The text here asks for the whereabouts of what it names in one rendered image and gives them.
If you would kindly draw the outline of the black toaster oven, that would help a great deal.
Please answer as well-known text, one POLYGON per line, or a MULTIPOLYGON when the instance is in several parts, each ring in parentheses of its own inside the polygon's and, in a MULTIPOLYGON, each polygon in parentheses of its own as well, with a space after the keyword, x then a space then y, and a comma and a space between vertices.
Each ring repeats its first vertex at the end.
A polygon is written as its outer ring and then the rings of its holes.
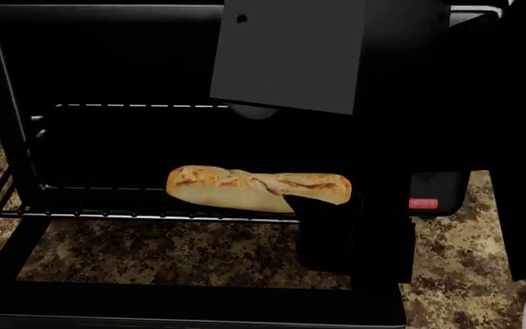
POLYGON ((393 66, 492 5, 366 0, 352 114, 212 98, 225 0, 0 0, 0 139, 10 164, 30 119, 58 103, 158 105, 167 149, 187 165, 253 174, 344 174, 345 123, 393 66))

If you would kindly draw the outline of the black glass oven door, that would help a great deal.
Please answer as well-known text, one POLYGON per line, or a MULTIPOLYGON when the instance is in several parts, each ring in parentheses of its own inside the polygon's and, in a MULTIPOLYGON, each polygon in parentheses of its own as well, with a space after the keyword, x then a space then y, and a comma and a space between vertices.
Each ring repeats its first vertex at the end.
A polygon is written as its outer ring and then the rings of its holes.
POLYGON ((18 281, 50 221, 20 221, 0 251, 0 329, 405 329, 400 291, 18 281))

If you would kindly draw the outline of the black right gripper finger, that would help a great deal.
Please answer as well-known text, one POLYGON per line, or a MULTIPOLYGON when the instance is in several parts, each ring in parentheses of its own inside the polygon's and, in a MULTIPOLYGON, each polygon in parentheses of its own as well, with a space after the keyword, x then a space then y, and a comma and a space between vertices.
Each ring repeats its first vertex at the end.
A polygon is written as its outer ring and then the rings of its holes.
POLYGON ((352 273, 352 210, 349 204, 284 196, 299 221, 299 261, 314 271, 352 273))

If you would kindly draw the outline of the red oven button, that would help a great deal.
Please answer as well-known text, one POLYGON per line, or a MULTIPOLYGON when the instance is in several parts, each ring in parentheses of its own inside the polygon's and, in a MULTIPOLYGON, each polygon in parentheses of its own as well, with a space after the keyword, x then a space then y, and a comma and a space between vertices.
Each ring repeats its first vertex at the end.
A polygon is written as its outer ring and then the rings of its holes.
POLYGON ((438 208, 438 199, 434 198, 410 198, 408 202, 409 209, 426 209, 433 210, 438 208))

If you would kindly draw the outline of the golden brown baguette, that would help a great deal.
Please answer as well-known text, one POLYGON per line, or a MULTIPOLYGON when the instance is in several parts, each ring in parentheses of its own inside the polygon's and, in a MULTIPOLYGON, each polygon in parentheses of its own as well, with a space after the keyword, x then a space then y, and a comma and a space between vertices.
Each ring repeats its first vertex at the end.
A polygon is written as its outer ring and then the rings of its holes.
POLYGON ((187 165, 170 172, 166 193, 195 205, 293 213, 284 196, 342 205, 351 198, 352 183, 333 174, 253 174, 239 169, 187 165))

